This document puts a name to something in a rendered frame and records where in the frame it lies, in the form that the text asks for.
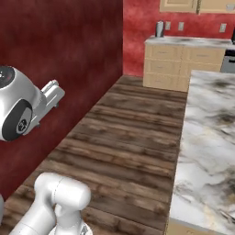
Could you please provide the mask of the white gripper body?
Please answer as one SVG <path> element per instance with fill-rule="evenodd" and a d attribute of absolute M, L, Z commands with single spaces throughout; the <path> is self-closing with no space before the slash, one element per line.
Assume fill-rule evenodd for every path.
<path fill-rule="evenodd" d="M 54 108 L 56 107 L 60 100 L 64 97 L 65 92 L 59 86 L 52 86 L 46 93 L 46 106 L 36 115 L 31 124 L 33 127 L 37 126 L 40 121 Z"/>

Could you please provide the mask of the beige island cabinet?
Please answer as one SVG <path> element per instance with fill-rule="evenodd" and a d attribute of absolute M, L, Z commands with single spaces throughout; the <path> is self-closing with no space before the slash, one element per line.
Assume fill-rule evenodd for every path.
<path fill-rule="evenodd" d="M 185 224 L 177 219 L 169 218 L 164 235 L 220 235 L 219 233 Z"/>

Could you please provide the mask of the beige base cupboard run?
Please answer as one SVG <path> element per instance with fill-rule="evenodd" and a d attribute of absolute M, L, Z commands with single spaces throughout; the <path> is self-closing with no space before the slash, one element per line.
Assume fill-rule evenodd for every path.
<path fill-rule="evenodd" d="M 143 85 L 186 92 L 192 70 L 219 72 L 223 48 L 146 44 Z"/>

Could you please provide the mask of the grey metal jug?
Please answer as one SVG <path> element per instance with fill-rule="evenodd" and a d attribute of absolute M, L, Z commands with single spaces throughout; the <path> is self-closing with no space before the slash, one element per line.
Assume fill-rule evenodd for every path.
<path fill-rule="evenodd" d="M 156 23 L 155 27 L 155 37 L 156 38 L 162 38 L 164 32 L 164 22 L 162 20 L 158 21 Z"/>

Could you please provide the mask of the silver oven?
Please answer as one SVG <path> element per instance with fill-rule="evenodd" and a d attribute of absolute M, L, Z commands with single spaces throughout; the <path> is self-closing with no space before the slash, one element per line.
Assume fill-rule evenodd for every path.
<path fill-rule="evenodd" d="M 220 71 L 222 73 L 235 73 L 235 44 L 225 50 Z"/>

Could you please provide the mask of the beige wall cupboard run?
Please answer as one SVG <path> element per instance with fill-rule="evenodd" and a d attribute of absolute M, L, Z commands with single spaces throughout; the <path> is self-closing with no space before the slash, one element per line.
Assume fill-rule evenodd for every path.
<path fill-rule="evenodd" d="M 160 11 L 235 14 L 235 0 L 160 0 Z"/>

